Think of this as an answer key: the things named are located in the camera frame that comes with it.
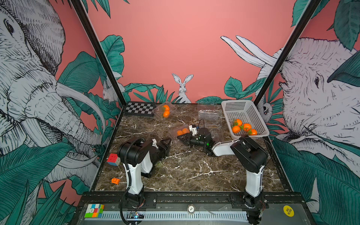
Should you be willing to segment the clear clamshell container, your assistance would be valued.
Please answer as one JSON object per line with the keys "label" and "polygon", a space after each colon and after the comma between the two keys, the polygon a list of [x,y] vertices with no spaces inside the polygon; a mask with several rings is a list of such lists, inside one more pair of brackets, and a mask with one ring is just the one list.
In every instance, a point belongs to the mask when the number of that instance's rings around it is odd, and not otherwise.
{"label": "clear clamshell container", "polygon": [[222,113],[216,105],[198,105],[198,118],[204,120],[206,125],[219,126],[222,121]]}
{"label": "clear clamshell container", "polygon": [[170,102],[165,102],[153,109],[152,113],[157,119],[163,120],[173,116],[177,111],[177,106]]}
{"label": "clear clamshell container", "polygon": [[177,137],[179,135],[185,134],[185,132],[189,133],[190,130],[190,125],[183,124],[181,126],[175,126],[174,128],[171,128],[169,131],[169,135],[173,141],[178,142],[179,139]]}
{"label": "clear clamshell container", "polygon": [[222,131],[219,123],[211,124],[211,123],[206,123],[204,121],[201,121],[200,128],[203,128],[203,127],[207,128],[209,130],[209,132],[211,133],[211,137],[213,138],[213,140],[215,142],[224,141],[223,131]]}

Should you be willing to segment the orange with leaf centre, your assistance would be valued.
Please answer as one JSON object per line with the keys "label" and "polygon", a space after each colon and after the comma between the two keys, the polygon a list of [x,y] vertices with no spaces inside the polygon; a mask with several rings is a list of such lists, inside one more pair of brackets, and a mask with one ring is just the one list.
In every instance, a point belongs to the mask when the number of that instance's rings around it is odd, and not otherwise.
{"label": "orange with leaf centre", "polygon": [[251,126],[249,123],[245,123],[245,124],[243,125],[243,130],[244,130],[245,132],[249,132],[251,129],[252,129],[252,126]]}

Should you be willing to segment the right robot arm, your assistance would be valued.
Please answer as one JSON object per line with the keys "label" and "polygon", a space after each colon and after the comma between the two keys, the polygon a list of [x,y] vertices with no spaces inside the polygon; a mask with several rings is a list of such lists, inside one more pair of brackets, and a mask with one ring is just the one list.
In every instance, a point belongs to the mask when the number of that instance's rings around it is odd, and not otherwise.
{"label": "right robot arm", "polygon": [[207,128],[195,131],[179,135],[177,139],[186,146],[202,147],[211,157],[235,155],[246,170],[245,194],[252,198],[260,196],[268,153],[248,135],[242,135],[236,140],[216,142]]}

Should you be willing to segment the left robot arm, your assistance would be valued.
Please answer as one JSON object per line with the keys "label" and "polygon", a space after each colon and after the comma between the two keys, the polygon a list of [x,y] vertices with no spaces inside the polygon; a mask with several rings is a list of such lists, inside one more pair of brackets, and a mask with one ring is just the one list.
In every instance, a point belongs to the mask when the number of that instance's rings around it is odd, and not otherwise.
{"label": "left robot arm", "polygon": [[169,156],[172,140],[131,138],[124,142],[117,154],[126,171],[127,197],[138,201],[143,197],[142,177],[150,178],[155,165]]}

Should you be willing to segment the black white checkerboard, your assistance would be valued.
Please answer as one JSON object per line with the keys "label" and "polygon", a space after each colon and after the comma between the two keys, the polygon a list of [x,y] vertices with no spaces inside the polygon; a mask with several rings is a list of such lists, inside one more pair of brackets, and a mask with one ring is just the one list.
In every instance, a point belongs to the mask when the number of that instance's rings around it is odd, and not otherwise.
{"label": "black white checkerboard", "polygon": [[131,116],[153,117],[153,109],[155,109],[154,103],[130,101],[126,105],[124,114]]}

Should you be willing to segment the rubik cube on table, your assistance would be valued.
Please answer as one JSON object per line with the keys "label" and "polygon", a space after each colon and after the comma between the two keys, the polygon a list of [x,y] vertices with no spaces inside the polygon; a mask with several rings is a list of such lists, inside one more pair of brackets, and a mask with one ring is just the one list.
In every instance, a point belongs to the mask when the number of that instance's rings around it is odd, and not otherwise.
{"label": "rubik cube on table", "polygon": [[107,163],[111,166],[119,166],[121,160],[117,154],[111,153],[107,159]]}

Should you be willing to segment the small orange block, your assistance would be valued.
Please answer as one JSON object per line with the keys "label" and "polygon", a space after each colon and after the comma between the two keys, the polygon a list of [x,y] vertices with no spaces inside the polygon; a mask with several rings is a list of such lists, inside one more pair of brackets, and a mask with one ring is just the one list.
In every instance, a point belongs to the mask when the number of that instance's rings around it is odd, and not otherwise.
{"label": "small orange block", "polygon": [[111,183],[112,183],[112,184],[119,185],[120,181],[121,181],[121,180],[118,179],[118,178],[112,178]]}

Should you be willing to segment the colourful rubik cube front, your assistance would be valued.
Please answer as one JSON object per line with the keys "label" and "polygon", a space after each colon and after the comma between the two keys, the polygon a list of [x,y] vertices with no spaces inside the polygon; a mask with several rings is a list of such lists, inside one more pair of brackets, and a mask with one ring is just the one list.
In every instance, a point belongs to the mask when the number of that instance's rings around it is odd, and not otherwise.
{"label": "colourful rubik cube front", "polygon": [[103,204],[89,204],[85,212],[85,218],[101,218],[104,211]]}

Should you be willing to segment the yellow round sticker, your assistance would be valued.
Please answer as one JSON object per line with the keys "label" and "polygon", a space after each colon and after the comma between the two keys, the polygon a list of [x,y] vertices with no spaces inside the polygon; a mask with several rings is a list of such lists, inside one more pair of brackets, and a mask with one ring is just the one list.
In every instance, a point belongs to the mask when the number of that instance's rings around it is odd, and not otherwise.
{"label": "yellow round sticker", "polygon": [[288,217],[293,217],[294,216],[294,210],[291,206],[289,205],[285,205],[283,207],[283,212],[288,216]]}

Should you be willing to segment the black front rail frame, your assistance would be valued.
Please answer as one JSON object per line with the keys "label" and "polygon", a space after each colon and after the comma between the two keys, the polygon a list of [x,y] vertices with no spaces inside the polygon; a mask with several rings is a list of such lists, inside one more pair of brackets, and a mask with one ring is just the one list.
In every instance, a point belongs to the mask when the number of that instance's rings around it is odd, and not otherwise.
{"label": "black front rail frame", "polygon": [[[313,225],[315,220],[299,193],[265,192],[257,206],[248,208],[239,192],[145,192],[145,203],[135,209],[128,202],[120,203],[122,192],[89,192],[82,196],[71,224],[73,225]],[[85,218],[89,204],[103,204],[101,218]],[[289,205],[294,216],[288,217],[283,207]],[[235,212],[247,213],[247,222],[236,221],[133,221],[129,212]]]}

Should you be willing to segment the left black frame post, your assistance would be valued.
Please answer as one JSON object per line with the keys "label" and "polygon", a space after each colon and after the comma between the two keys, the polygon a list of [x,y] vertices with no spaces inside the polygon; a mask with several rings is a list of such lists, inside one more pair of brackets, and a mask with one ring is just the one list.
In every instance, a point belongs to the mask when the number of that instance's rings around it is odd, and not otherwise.
{"label": "left black frame post", "polygon": [[122,92],[121,92],[119,86],[118,86],[118,82],[114,77],[113,71],[109,64],[109,61],[108,61],[108,59],[105,55],[105,52],[98,40],[98,37],[97,37],[97,35],[94,31],[94,28],[89,20],[89,17],[85,11],[82,1],[71,0],[70,2],[72,3],[72,5],[76,11],[76,14],[77,14],[86,34],[95,50],[95,53],[96,53],[98,59],[100,60],[100,63],[102,65],[102,67],[104,68],[105,73],[106,73],[107,77],[109,78],[110,83],[112,84],[112,87],[115,90],[115,93],[120,101],[120,105],[122,107],[124,107],[127,103],[125,101],[124,96],[122,95]]}

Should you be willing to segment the black frame post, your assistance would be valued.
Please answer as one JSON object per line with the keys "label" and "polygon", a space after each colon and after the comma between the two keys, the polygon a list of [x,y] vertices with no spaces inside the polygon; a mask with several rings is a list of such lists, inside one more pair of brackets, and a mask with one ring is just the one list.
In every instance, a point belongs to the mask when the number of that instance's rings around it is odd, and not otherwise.
{"label": "black frame post", "polygon": [[298,20],[293,32],[291,33],[291,36],[289,37],[289,40],[287,41],[286,45],[283,48],[283,51],[281,52],[279,58],[277,59],[275,65],[273,66],[270,74],[268,75],[267,79],[265,80],[259,94],[257,95],[254,104],[255,106],[258,106],[258,104],[261,102],[262,97],[265,95],[266,91],[268,90],[270,84],[272,83],[275,76],[278,74],[281,66],[285,62],[287,56],[292,51],[296,41],[302,34],[303,30],[307,26],[308,22],[310,21],[311,17],[313,16],[315,10],[319,6],[321,0],[311,0],[307,3],[300,19]]}
{"label": "black frame post", "polygon": [[115,90],[115,93],[120,101],[120,105],[122,107],[124,107],[127,103],[125,101],[124,96],[122,95],[122,92],[121,92],[119,86],[118,86],[118,82],[114,77],[113,71],[109,64],[109,61],[108,61],[108,59],[105,55],[105,52],[98,40],[98,37],[97,37],[97,35],[94,31],[94,28],[89,20],[89,17],[85,11],[82,1],[71,0],[70,2],[72,3],[72,5],[76,11],[76,14],[77,14],[86,34],[95,50],[95,53],[96,53],[98,59],[100,60],[100,63],[102,65],[102,67],[104,68],[105,73],[106,73],[107,77],[109,78],[110,83],[112,84],[112,87]]}

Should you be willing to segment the right black frame post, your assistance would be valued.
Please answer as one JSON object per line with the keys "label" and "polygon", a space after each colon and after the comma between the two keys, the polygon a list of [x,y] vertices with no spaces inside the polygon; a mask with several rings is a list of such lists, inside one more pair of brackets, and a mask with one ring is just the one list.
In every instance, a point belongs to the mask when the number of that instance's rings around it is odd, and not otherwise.
{"label": "right black frame post", "polygon": [[291,36],[289,37],[289,40],[287,41],[286,45],[283,48],[283,51],[281,52],[279,58],[277,59],[275,65],[273,66],[270,74],[268,75],[267,79],[265,80],[259,94],[257,95],[254,104],[255,106],[258,106],[258,104],[261,102],[262,97],[265,95],[266,91],[268,90],[270,84],[272,83],[275,76],[278,74],[281,66],[285,62],[287,56],[292,51],[296,41],[302,34],[303,30],[307,26],[308,22],[310,21],[311,17],[313,16],[315,10],[319,6],[321,0],[311,0],[307,3],[300,19],[298,20],[293,32],[291,33]]}

